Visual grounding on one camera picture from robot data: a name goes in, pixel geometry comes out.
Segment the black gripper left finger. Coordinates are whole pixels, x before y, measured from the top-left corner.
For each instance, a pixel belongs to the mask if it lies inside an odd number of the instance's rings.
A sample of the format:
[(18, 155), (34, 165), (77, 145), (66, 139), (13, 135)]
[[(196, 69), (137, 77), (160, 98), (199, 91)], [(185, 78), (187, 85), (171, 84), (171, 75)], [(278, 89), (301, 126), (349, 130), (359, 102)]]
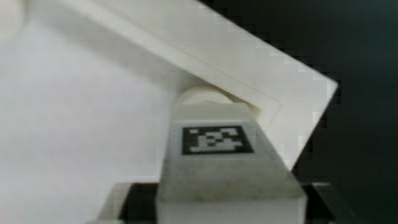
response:
[(118, 183), (87, 224), (157, 224), (157, 183)]

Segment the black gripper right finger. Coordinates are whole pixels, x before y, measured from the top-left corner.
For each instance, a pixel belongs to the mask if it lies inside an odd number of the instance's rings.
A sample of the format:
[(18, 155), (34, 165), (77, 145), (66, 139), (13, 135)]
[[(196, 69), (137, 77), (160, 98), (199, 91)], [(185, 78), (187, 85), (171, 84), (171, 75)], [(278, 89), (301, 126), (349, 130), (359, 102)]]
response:
[(334, 186), (324, 182), (302, 183), (308, 195), (304, 224), (363, 224)]

